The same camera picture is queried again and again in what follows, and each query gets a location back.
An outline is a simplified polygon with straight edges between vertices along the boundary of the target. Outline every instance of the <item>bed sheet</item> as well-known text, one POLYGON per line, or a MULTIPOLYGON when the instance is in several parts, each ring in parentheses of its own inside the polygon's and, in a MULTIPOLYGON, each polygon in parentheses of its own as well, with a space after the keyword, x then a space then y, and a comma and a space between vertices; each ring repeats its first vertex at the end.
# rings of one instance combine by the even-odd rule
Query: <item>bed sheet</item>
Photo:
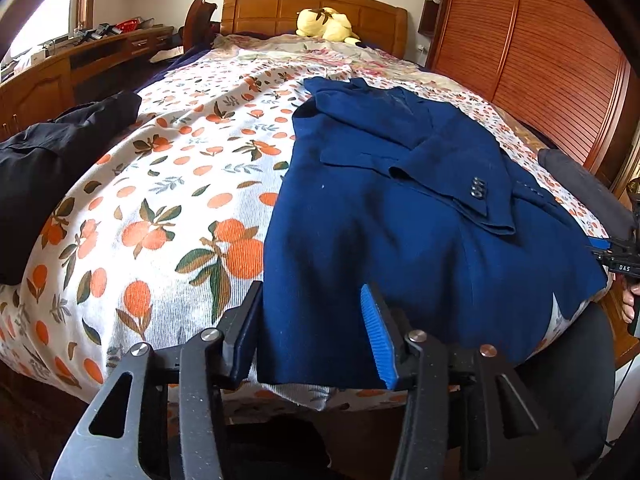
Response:
MULTIPOLYGON (((318 75, 363 77, 452 103, 494 134, 588 235, 606 237, 496 110, 452 80, 346 44, 219 36, 202 58, 140 92, 138 122, 61 200, 22 283, 0 286, 2 360, 89 401, 134 343, 184 343, 241 303, 262 277, 262 242, 295 141, 291 115, 308 98, 302 81, 318 75)), ((570 323, 555 308, 539 349, 570 323)), ((224 399, 236 416, 380 408, 405 396, 259 384, 252 368, 224 399)))

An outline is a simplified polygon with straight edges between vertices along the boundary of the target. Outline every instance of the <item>black trousers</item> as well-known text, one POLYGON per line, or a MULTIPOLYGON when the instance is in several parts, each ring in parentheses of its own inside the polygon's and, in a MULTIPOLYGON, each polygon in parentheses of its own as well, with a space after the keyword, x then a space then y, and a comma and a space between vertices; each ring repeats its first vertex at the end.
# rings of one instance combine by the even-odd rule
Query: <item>black trousers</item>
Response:
POLYGON ((604 448, 616 380, 611 326, 590 303, 548 348, 516 368, 564 439, 578 474, 604 448))

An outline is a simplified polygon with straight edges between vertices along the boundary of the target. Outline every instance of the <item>yellow plush toy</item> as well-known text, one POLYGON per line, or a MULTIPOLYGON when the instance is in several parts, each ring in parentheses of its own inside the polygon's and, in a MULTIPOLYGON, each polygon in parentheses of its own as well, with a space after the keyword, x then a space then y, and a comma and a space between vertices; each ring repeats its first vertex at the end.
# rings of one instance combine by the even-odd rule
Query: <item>yellow plush toy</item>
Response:
POLYGON ((356 44, 360 38, 351 30, 346 14, 331 7, 304 9, 298 13, 296 34, 303 38, 322 38, 328 41, 343 41, 356 44))

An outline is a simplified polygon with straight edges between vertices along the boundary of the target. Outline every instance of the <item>wooden wardrobe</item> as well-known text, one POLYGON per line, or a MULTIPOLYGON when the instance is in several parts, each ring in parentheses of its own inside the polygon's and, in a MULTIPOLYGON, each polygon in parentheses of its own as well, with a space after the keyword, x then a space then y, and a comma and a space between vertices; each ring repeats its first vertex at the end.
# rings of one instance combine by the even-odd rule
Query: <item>wooden wardrobe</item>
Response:
POLYGON ((604 184, 623 166, 640 84, 583 0, 443 0, 428 67, 545 134, 604 184))

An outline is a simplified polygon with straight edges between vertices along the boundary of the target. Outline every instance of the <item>metal screw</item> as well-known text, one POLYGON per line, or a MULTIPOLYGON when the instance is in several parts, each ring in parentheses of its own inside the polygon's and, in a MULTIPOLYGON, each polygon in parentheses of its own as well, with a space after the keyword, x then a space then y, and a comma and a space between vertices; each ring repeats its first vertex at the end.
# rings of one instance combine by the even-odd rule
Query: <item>metal screw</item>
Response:
POLYGON ((149 352, 149 345, 146 343, 136 343, 131 347, 131 355, 139 357, 149 352))
POLYGON ((424 343, 427 341, 427 333, 424 330, 411 330, 409 340, 414 343, 424 343))
POLYGON ((480 347, 480 353, 484 357, 496 357, 498 355, 498 351, 495 349, 493 345, 482 345, 480 347))
POLYGON ((200 333, 200 338, 203 341, 215 341, 222 336, 222 332, 217 328, 206 328, 200 333))

